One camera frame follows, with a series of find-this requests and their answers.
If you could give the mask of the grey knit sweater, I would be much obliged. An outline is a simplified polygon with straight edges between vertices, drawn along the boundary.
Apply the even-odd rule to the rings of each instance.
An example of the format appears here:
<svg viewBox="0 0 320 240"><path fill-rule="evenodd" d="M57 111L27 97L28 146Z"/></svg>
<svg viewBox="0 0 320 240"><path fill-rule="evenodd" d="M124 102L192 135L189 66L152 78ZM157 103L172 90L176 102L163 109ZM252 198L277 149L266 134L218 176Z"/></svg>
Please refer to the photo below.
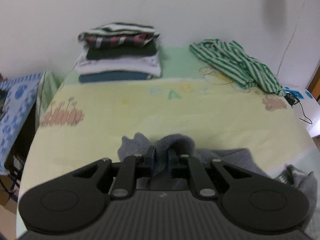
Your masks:
<svg viewBox="0 0 320 240"><path fill-rule="evenodd" d="M122 138L112 239L308 239L313 174L278 181L247 149L196 149L181 134Z"/></svg>

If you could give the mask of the yellow baby blanket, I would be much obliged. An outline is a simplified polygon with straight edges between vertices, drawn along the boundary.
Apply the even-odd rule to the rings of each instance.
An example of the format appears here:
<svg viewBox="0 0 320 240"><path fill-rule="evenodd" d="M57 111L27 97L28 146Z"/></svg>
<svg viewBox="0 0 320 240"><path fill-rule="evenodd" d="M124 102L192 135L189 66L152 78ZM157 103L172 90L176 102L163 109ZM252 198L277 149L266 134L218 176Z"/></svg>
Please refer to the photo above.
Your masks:
<svg viewBox="0 0 320 240"><path fill-rule="evenodd" d="M300 107L257 88L241 90L215 76L201 78L201 63L181 49L167 52L165 70L181 78L82 85L66 79L48 112L75 109L76 125L48 124L36 132L21 191L102 157L117 159L123 136L143 133L149 140L180 133L198 148L248 148L255 163L277 175L286 164L319 175L319 153L299 120Z"/></svg>

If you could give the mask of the blue folded garment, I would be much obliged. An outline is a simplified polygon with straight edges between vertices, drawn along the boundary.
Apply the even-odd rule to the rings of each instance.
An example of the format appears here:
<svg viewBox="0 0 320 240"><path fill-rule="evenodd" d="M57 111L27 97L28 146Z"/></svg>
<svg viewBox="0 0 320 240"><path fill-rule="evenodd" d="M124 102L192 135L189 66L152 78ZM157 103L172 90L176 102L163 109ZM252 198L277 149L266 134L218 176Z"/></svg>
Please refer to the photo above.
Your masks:
<svg viewBox="0 0 320 240"><path fill-rule="evenodd" d="M107 81L125 81L125 80L149 80L152 78L153 76L148 73L111 71L111 72L80 75L79 82L89 83L89 82L107 82Z"/></svg>

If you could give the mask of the white folded garment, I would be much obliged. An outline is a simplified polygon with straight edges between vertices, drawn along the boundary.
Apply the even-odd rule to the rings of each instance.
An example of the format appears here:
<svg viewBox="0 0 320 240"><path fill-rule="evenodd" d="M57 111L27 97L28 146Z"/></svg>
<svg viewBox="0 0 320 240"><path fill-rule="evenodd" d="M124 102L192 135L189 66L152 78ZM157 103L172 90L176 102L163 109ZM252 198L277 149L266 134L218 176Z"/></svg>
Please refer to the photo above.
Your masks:
<svg viewBox="0 0 320 240"><path fill-rule="evenodd" d="M153 56L121 56L115 59L88 60L83 50L76 64L75 70L79 74L95 74L111 71L140 72L160 77L162 74L158 54Z"/></svg>

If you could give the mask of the green white striped garment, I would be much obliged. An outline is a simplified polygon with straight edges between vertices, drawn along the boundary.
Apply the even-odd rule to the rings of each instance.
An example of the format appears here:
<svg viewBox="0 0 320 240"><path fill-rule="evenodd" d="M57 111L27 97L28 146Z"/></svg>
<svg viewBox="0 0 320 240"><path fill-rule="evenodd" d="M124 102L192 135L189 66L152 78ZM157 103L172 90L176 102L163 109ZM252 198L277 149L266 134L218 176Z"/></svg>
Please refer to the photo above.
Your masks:
<svg viewBox="0 0 320 240"><path fill-rule="evenodd" d="M217 69L242 89L259 87L268 94L284 96L283 86L270 68L235 41L206 39L189 45L189 50L201 61Z"/></svg>

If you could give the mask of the dark green folded garment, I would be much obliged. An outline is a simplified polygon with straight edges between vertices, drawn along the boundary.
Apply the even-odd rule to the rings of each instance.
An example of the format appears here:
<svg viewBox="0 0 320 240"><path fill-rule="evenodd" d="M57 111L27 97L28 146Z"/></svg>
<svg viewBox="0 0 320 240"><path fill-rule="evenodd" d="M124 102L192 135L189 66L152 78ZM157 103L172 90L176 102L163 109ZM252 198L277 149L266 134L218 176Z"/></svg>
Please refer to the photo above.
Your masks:
<svg viewBox="0 0 320 240"><path fill-rule="evenodd" d="M154 41L151 41L146 46L142 47L114 47L108 49L92 49L89 48L86 59L102 60L115 59L122 56L153 56L157 53L157 47Z"/></svg>

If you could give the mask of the black power adapter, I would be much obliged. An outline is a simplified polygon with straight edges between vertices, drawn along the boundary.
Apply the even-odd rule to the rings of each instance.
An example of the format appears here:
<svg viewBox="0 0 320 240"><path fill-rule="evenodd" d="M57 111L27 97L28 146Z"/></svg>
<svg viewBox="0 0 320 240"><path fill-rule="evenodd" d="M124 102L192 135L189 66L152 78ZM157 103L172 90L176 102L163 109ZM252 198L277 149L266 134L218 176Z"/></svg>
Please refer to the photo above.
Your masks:
<svg viewBox="0 0 320 240"><path fill-rule="evenodd" d="M286 93L284 98L290 106L293 106L298 102L297 98L292 93Z"/></svg>

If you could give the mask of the blue plastic object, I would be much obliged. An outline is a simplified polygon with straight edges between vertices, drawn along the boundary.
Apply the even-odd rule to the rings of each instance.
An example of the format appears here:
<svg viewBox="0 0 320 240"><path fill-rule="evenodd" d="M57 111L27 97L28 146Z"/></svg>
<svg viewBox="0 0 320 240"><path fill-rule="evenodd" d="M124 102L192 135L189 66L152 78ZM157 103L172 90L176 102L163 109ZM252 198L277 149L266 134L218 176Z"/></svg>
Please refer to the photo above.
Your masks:
<svg viewBox="0 0 320 240"><path fill-rule="evenodd" d="M284 91L286 93L292 94L295 98L297 98L299 100L304 100L304 96L298 90L291 89L289 87L284 87Z"/></svg>

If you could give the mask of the red plaid folded shirt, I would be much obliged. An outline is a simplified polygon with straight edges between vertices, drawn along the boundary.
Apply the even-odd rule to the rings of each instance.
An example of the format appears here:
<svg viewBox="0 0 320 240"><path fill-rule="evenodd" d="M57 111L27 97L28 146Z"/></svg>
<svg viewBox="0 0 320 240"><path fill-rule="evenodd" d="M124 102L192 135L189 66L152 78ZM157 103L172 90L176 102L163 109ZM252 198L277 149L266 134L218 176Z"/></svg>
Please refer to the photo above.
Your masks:
<svg viewBox="0 0 320 240"><path fill-rule="evenodd" d="M146 33L133 35L117 35L117 36L85 36L83 41L89 48L107 49L113 47L143 47L149 42L157 39L158 35L149 35Z"/></svg>

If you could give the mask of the blue patterned cloth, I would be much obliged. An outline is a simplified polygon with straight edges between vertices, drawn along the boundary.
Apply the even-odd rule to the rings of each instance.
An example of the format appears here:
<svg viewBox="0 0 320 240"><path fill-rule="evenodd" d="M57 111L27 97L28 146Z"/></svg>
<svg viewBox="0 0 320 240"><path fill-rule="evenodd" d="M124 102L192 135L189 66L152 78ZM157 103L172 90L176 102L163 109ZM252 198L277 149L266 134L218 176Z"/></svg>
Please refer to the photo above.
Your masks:
<svg viewBox="0 0 320 240"><path fill-rule="evenodd" d="M9 171L4 164L37 98L42 73L30 74L1 83L1 90L7 92L4 115L1 118L1 175Z"/></svg>

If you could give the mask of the dark green striped folded shirt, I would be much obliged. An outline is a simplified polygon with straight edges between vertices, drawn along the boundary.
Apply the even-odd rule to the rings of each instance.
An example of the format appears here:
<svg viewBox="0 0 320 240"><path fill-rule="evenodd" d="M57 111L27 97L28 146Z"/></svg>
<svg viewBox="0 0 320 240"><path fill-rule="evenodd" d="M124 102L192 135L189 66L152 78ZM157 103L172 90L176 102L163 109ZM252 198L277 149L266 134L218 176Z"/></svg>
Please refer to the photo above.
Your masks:
<svg viewBox="0 0 320 240"><path fill-rule="evenodd" d="M113 22L105 25L89 29L81 32L78 35L78 40L83 41L89 36L119 36L119 35L134 35L147 34L152 36L159 36L160 33L156 31L153 26L142 25L135 23Z"/></svg>

